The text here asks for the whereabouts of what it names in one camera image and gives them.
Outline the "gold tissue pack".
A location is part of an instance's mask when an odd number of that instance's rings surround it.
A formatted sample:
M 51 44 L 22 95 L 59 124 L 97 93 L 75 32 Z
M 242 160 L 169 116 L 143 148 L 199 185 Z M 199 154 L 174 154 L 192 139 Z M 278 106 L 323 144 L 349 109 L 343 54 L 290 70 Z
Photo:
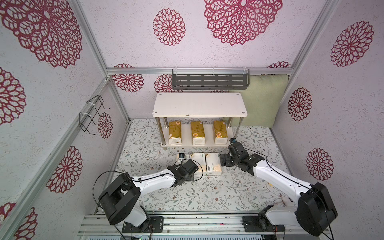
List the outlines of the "gold tissue pack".
M 182 124 L 180 121 L 173 121 L 169 123 L 169 145 L 182 144 Z
M 214 143 L 217 145 L 225 145 L 228 141 L 227 125 L 224 121 L 214 121 Z
M 192 144 L 193 145 L 205 145 L 206 135 L 203 122 L 194 121 L 191 122 Z

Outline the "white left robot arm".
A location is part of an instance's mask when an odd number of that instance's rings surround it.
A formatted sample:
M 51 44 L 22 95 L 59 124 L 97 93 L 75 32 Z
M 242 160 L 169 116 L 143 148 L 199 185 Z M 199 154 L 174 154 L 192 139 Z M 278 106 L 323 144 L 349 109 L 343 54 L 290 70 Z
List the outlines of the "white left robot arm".
M 138 232 L 147 231 L 151 217 L 138 203 L 139 198 L 157 190 L 192 182 L 194 174 L 201 169 L 202 166 L 197 161 L 186 159 L 180 164 L 146 176 L 132 177 L 128 173 L 121 173 L 99 195 L 99 206 L 110 225 L 127 223 Z

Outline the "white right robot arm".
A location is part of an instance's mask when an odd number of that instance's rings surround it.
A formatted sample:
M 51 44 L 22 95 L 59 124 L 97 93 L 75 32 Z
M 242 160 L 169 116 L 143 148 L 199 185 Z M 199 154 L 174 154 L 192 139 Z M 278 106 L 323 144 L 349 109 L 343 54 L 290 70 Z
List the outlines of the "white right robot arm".
M 245 225 L 255 226 L 263 231 L 279 226 L 296 226 L 308 234 L 319 237 L 325 230 L 331 230 L 331 223 L 338 213 L 327 187 L 321 183 L 310 184 L 297 179 L 273 166 L 267 156 L 249 149 L 239 142 L 228 146 L 229 152 L 220 155 L 223 167 L 237 167 L 243 172 L 260 178 L 287 195 L 293 203 L 290 206 L 268 205 L 262 209 L 256 220 Z

